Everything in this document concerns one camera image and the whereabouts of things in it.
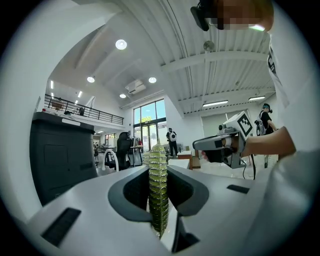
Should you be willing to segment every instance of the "window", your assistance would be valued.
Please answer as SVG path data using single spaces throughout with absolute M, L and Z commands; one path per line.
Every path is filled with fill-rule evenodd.
M 134 128 L 134 135 L 133 136 L 134 137 L 138 137 L 141 140 L 141 128 L 140 128 L 140 126 Z
M 141 107 L 141 123 L 149 122 L 155 119 L 157 119 L 155 103 Z
M 159 100 L 155 103 L 156 108 L 156 118 L 165 118 L 166 117 L 166 109 L 165 109 L 165 100 Z
M 133 111 L 134 124 L 140 124 L 140 107 Z
M 158 122 L 158 137 L 161 144 L 168 144 L 167 142 L 167 122 Z
M 157 144 L 167 144 L 165 100 L 161 99 L 133 110 L 133 136 L 141 139 L 145 152 Z
M 116 137 L 116 134 L 115 133 L 112 133 L 112 134 L 107 134 L 106 136 L 105 136 L 105 139 L 104 139 L 104 143 L 106 144 L 106 145 L 109 145 L 109 139 L 114 139 Z

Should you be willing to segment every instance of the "person with backpack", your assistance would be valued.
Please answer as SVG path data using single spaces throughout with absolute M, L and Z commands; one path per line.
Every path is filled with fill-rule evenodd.
M 169 131 L 166 133 L 167 140 L 169 142 L 170 154 L 171 157 L 175 155 L 178 156 L 178 147 L 177 147 L 177 134 L 175 131 L 172 131 L 172 128 L 169 128 Z
M 262 111 L 260 112 L 256 121 L 254 122 L 256 124 L 257 136 L 269 135 L 277 130 L 275 124 L 272 122 L 272 119 L 270 118 L 268 113 L 272 114 L 272 110 L 270 109 L 270 105 L 265 103 L 263 104 Z M 268 160 L 269 160 L 269 155 L 265 154 L 264 168 L 268 168 Z

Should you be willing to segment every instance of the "black metal railing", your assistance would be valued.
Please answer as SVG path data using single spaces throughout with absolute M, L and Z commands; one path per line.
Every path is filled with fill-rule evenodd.
M 110 122 L 118 125 L 123 125 L 124 124 L 124 118 L 114 115 L 114 114 L 109 114 L 94 108 L 90 108 L 84 105 L 80 104 L 75 104 L 72 101 L 65 100 L 62 98 L 57 98 L 57 97 L 52 97 L 48 94 L 45 94 L 44 97 L 44 106 L 48 109 L 54 109 L 54 110 L 60 110 L 63 112 L 70 111 L 74 112 L 76 114 L 74 115 L 79 115 L 79 110 L 80 108 L 84 109 L 83 115 L 81 116 L 87 117 L 87 118 L 92 118 L 92 119 L 97 119 L 105 122 Z

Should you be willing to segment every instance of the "glass door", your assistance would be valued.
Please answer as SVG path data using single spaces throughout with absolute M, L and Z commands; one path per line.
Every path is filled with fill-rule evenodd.
M 157 125 L 151 124 L 149 125 L 149 134 L 150 134 L 150 150 L 153 148 L 154 145 L 157 144 Z
M 157 125 L 149 124 L 142 126 L 143 151 L 149 152 L 157 144 Z
M 143 152 L 149 152 L 149 126 L 142 127 Z

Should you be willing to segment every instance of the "cap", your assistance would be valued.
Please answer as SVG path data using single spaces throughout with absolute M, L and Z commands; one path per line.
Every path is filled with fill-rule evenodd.
M 269 104 L 264 103 L 262 108 L 265 109 L 266 107 L 269 108 L 269 109 L 271 109 Z

